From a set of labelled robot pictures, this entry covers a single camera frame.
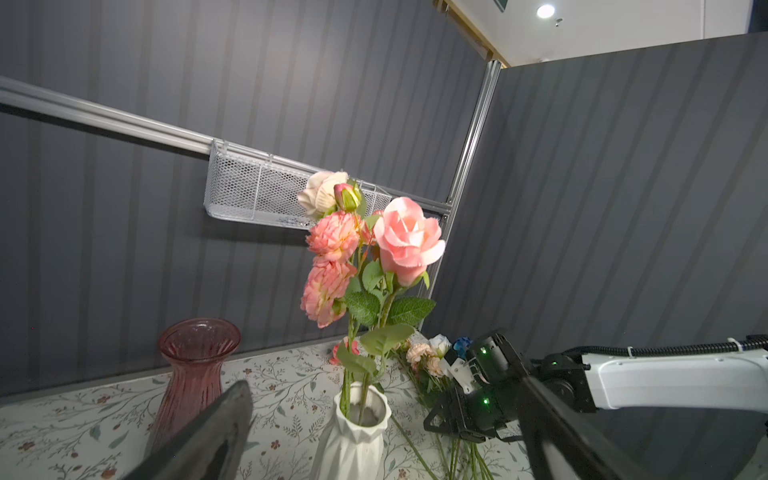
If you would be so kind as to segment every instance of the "blue flower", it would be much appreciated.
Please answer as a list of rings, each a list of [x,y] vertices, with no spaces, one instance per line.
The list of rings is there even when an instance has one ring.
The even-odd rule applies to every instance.
[[[471,344],[472,341],[468,336],[461,336],[453,344],[453,349],[458,353],[458,356],[461,359],[467,360],[467,348],[469,348]]]

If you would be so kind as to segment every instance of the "ceiling light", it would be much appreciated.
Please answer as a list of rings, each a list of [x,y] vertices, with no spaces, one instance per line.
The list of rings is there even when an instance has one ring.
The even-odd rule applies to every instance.
[[[536,15],[538,15],[539,18],[550,18],[554,15],[554,7],[552,5],[542,5],[536,11]]]

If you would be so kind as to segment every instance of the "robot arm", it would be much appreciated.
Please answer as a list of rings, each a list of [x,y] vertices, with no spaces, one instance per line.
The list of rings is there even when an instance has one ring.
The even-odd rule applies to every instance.
[[[599,409],[697,407],[768,412],[768,352],[581,357]]]
[[[455,389],[424,426],[476,442],[499,437],[498,430],[517,419],[515,399],[525,377],[576,412],[628,406],[768,412],[768,337],[729,340],[669,349],[580,347],[530,361],[493,332],[474,341],[466,359],[446,354],[441,366]],[[436,426],[438,416],[448,421]]]

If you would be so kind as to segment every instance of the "red glass vase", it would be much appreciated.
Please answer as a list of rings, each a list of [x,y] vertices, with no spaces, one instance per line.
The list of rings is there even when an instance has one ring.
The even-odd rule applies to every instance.
[[[163,332],[157,344],[173,375],[152,425],[147,455],[221,396],[221,366],[240,345],[240,331],[224,319],[189,319]]]

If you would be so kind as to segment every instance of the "cable tie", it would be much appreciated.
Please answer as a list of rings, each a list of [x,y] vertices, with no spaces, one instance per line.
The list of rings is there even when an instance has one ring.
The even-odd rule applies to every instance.
[[[731,343],[736,343],[736,346],[739,347],[739,353],[744,353],[744,346],[739,343],[738,340],[734,339],[732,336],[729,336],[728,341]]]

